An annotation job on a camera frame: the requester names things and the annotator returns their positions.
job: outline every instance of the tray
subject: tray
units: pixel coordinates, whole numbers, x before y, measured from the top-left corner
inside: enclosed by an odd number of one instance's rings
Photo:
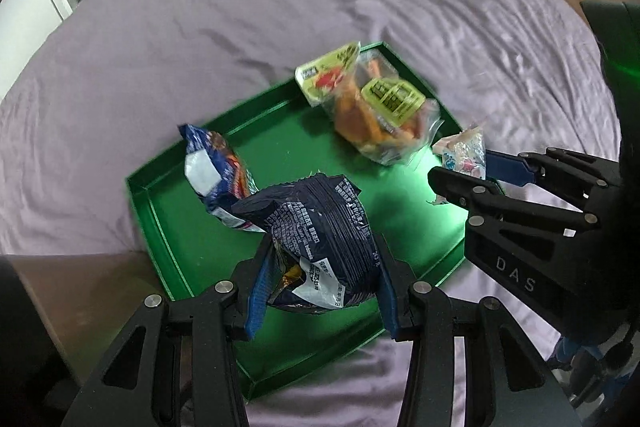
[[[383,42],[377,48],[400,76],[425,95],[434,94]],[[436,139],[460,132],[442,108]],[[361,190],[373,230],[418,277],[442,282],[463,259],[466,211],[433,206],[427,172],[439,160],[425,147],[408,165],[383,167],[361,156],[338,136],[322,108],[310,108],[294,80],[241,103],[206,124],[226,136],[260,187],[322,171],[345,174]],[[198,295],[230,276],[236,263],[254,255],[262,234],[228,229],[204,206],[184,177],[185,143],[178,142],[127,179],[148,253],[172,299]],[[382,331],[378,305],[323,315],[268,308],[264,326],[250,343],[236,343],[242,393],[269,393],[342,357]]]

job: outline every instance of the bed sheet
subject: bed sheet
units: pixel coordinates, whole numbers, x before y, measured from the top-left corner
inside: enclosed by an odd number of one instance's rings
[[[0,103],[0,251],[144,250],[124,178],[174,143],[178,124],[210,120],[352,40],[388,42],[462,126],[482,124],[489,148],[616,157],[596,42],[563,0],[83,0]],[[534,188],[508,193],[559,204]],[[465,266],[446,289],[504,298],[550,352],[549,326],[478,270]],[[113,297],[92,293],[94,304]],[[86,316],[72,326],[100,328]],[[380,338],[250,404],[252,425],[392,425],[408,355]]]

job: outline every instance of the white label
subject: white label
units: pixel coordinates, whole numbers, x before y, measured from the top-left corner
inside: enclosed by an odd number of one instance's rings
[[[306,280],[293,290],[294,295],[329,310],[344,307],[344,286],[336,279],[327,258],[312,264],[300,257],[300,267],[306,272]]]
[[[224,208],[215,208],[211,214],[219,217],[222,224],[228,226],[230,229],[238,229],[245,223],[244,219],[240,219],[233,214],[229,214]],[[256,227],[255,225],[249,225],[248,227],[244,227],[242,230],[246,230],[247,232],[264,232],[263,229]]]
[[[206,196],[218,186],[222,178],[206,150],[192,152],[184,158],[184,175],[199,195]]]

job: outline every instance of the white door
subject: white door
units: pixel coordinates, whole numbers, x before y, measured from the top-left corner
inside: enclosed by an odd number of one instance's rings
[[[51,0],[0,0],[0,100],[61,22]]]

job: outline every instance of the snack package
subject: snack package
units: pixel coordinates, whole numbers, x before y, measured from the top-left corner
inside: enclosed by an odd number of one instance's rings
[[[232,229],[264,232],[231,213],[236,201],[255,194],[258,189],[251,173],[222,135],[189,124],[178,129],[187,142],[184,175],[207,212]]]
[[[382,165],[407,161],[442,124],[438,102],[399,78],[377,50],[361,55],[355,74],[345,76],[322,107],[343,138]]]
[[[268,304],[317,314],[375,295],[380,258],[359,193],[345,176],[319,172],[233,205],[273,237],[281,279]]]
[[[484,139],[479,127],[466,129],[463,132],[447,136],[431,147],[433,153],[442,156],[442,166],[450,171],[462,172],[474,178],[484,180],[486,177],[486,160],[484,157]],[[433,204],[447,203],[446,198],[436,195]]]
[[[360,43],[350,42],[337,50],[296,68],[294,75],[311,107],[316,107],[344,78],[353,75]]]

